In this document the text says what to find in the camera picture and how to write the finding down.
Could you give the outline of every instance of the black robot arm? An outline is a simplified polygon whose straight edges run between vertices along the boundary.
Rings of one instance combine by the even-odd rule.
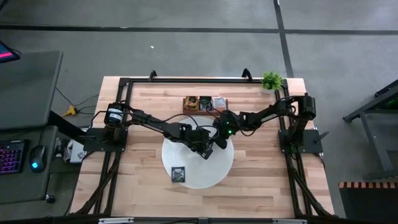
[[[213,122],[213,126],[218,128],[220,132],[215,142],[224,149],[226,147],[225,139],[228,139],[232,134],[236,134],[238,131],[255,131],[263,123],[278,116],[293,118],[295,122],[289,127],[289,142],[295,145],[301,144],[303,130],[307,122],[316,117],[315,99],[307,94],[304,96],[288,96],[258,113],[240,112],[237,115],[230,110],[222,111],[220,118]]]
[[[131,115],[131,119],[123,122],[122,114],[127,109]],[[183,123],[167,123],[157,119],[150,114],[146,114],[142,110],[131,108],[125,103],[111,103],[105,115],[104,123],[106,130],[111,133],[108,138],[113,139],[117,129],[127,129],[131,125],[141,125],[143,127],[152,129],[172,141],[179,142],[188,146],[191,151],[201,155],[204,159],[208,159],[213,150],[211,145],[213,141],[209,137],[209,131],[204,128],[198,127],[192,129],[190,124]]]

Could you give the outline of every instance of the small card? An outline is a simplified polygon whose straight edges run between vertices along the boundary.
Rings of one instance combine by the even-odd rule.
[[[172,182],[173,183],[185,182],[185,167],[172,167]]]

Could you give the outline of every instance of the monitor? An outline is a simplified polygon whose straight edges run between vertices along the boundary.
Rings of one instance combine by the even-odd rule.
[[[20,59],[20,56],[6,44],[0,41],[0,63],[10,62],[18,59]]]

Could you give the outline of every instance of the butcher block tabletop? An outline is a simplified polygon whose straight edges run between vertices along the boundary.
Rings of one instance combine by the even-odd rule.
[[[108,104],[115,101],[120,78],[104,77],[96,111],[106,110]],[[287,83],[290,95],[306,92],[301,78],[288,78]],[[192,95],[223,96],[228,99],[229,110],[237,114],[258,112],[275,103],[275,94],[262,93],[260,84],[135,83],[130,104],[156,118],[166,119],[181,113],[182,98]],[[178,116],[169,122],[185,118]],[[104,113],[101,113],[94,120],[94,127],[103,127],[103,120]],[[313,123],[309,122],[307,128],[313,128]],[[228,175],[213,187],[196,190],[171,182],[162,163],[163,135],[142,126],[130,126],[119,166],[112,216],[294,217],[285,156],[279,147],[279,129],[279,120],[274,119],[264,123],[251,137],[241,133],[232,136],[234,161]],[[103,152],[94,152],[84,159],[70,212],[79,210],[97,188],[103,159]],[[303,154],[302,159],[308,188],[323,207],[333,213],[321,160],[313,154]],[[104,191],[102,210],[107,191],[108,188]],[[298,198],[304,213],[301,190]]]

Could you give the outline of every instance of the keyboard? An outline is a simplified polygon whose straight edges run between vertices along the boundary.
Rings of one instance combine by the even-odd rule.
[[[0,142],[0,175],[22,171],[28,140]]]

